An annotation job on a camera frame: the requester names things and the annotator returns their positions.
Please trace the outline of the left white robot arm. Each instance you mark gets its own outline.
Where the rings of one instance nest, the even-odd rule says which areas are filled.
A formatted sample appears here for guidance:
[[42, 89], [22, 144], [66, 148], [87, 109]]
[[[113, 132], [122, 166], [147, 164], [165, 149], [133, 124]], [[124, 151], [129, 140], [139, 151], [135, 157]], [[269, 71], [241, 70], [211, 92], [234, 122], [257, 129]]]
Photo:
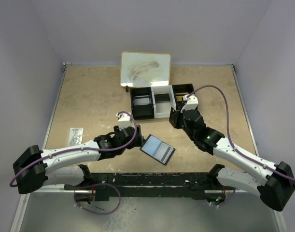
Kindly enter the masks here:
[[140, 125], [120, 129], [95, 137], [80, 145], [60, 149], [28, 147], [13, 163], [14, 178], [10, 187], [20, 194], [32, 193], [43, 186], [66, 184], [80, 189], [92, 185], [92, 176], [83, 162], [112, 159], [125, 150], [143, 144]]

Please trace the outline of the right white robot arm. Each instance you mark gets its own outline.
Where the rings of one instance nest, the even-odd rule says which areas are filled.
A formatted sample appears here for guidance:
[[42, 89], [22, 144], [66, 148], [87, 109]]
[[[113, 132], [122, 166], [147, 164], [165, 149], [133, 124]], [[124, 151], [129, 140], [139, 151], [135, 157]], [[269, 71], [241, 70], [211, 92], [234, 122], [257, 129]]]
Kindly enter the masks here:
[[171, 109], [169, 122], [173, 128], [182, 129], [199, 150], [240, 168], [240, 171], [234, 171], [223, 165], [215, 165], [207, 178], [212, 189], [233, 187], [258, 196], [275, 211], [284, 209], [295, 191], [294, 175], [289, 164], [283, 161], [276, 164], [233, 146], [229, 138], [206, 126], [196, 109]]

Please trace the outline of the black leather card holder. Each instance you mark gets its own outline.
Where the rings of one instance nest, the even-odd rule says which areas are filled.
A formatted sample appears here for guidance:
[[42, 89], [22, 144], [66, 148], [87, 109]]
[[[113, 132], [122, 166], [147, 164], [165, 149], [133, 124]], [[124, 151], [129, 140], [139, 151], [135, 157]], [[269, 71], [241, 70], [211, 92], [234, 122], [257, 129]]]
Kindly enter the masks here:
[[149, 135], [140, 147], [140, 151], [149, 157], [155, 159], [163, 165], [167, 165], [172, 155], [175, 152], [175, 148], [156, 138], [153, 135]]

